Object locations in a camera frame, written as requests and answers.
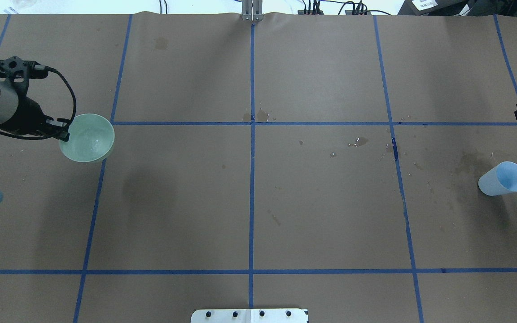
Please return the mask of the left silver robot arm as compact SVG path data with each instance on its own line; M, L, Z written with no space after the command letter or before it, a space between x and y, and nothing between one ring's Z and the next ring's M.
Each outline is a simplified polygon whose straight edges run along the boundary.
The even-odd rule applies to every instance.
M26 81L25 72L14 76L10 69L0 65L0 135L21 140L54 138L68 142L69 126L76 113L74 92L66 78L55 68L36 64L35 71L44 75L52 72L63 80L72 96L72 116L69 119L53 119L45 115L39 104L27 97L26 91L18 90L13 85L16 79Z

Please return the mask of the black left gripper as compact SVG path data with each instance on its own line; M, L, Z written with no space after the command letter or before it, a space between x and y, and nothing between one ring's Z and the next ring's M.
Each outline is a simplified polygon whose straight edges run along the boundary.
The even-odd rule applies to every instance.
M27 96L19 96L16 112L9 120L9 130L15 135L39 136L39 140L57 139L68 142L68 130L73 119L47 117L39 104ZM46 129L59 129L47 134Z

